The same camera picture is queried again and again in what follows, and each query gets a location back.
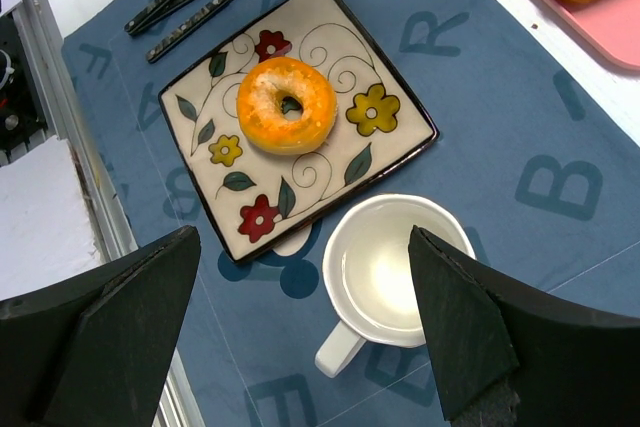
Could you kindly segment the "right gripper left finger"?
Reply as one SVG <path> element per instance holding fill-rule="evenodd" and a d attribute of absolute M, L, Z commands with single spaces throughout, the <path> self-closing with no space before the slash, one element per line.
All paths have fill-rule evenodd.
<path fill-rule="evenodd" d="M 1 303 L 4 426 L 149 426 L 201 255 L 183 226 Z"/>

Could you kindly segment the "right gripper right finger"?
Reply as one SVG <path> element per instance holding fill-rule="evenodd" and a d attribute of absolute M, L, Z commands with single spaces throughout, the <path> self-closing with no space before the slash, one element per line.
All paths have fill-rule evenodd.
<path fill-rule="evenodd" d="M 639 321 L 507 276 L 422 227 L 408 253 L 453 426 L 635 426 Z"/>

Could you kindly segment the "orange bagel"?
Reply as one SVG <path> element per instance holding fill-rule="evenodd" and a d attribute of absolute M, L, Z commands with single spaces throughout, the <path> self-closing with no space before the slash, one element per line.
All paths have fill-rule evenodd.
<path fill-rule="evenodd" d="M 244 136 L 262 151 L 305 154 L 319 148 L 331 132 L 337 98 L 318 70 L 294 58 L 276 57 L 245 76 L 236 111 Z"/>

